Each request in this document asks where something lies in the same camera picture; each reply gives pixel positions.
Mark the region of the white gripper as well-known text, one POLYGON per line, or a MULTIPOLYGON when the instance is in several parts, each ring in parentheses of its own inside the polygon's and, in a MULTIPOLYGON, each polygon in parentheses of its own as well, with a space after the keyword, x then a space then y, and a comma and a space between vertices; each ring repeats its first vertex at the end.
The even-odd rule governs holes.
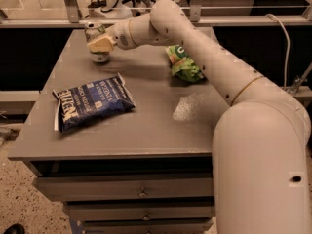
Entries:
POLYGON ((130 34, 131 19, 122 19, 106 29, 106 33, 87 43, 88 49, 95 52, 112 52, 114 46, 128 50, 134 47, 130 34))

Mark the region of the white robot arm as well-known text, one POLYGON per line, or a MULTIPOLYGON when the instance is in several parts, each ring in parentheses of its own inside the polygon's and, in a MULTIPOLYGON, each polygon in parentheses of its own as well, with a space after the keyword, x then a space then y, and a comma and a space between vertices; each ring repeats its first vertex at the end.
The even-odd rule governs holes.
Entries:
POLYGON ((198 30, 180 6, 160 0, 91 40, 92 51, 181 45, 228 104, 214 129, 218 234, 311 234, 304 106, 198 30))

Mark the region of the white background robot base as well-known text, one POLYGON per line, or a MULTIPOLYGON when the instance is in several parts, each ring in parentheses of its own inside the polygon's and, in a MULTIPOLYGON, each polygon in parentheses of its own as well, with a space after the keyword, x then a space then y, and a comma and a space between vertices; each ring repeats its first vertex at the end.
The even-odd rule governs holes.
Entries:
POLYGON ((90 0, 87 8, 91 18, 123 19, 132 15, 131 9, 121 0, 90 0))

